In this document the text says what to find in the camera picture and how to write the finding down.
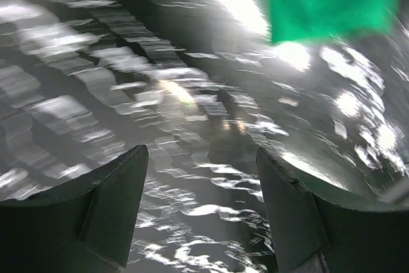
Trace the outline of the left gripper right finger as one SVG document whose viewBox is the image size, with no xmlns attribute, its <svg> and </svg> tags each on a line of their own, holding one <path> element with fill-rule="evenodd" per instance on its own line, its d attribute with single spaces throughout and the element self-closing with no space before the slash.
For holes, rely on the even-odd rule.
<svg viewBox="0 0 409 273">
<path fill-rule="evenodd" d="M 256 164 L 280 272 L 407 272 L 408 179 L 377 199 L 275 159 Z"/>
</svg>

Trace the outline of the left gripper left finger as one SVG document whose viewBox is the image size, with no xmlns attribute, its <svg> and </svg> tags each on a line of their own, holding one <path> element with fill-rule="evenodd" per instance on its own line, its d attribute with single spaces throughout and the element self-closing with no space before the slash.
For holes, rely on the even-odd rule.
<svg viewBox="0 0 409 273">
<path fill-rule="evenodd" d="M 61 185 L 2 201 L 1 271 L 125 269 L 148 161 L 138 145 Z"/>
</svg>

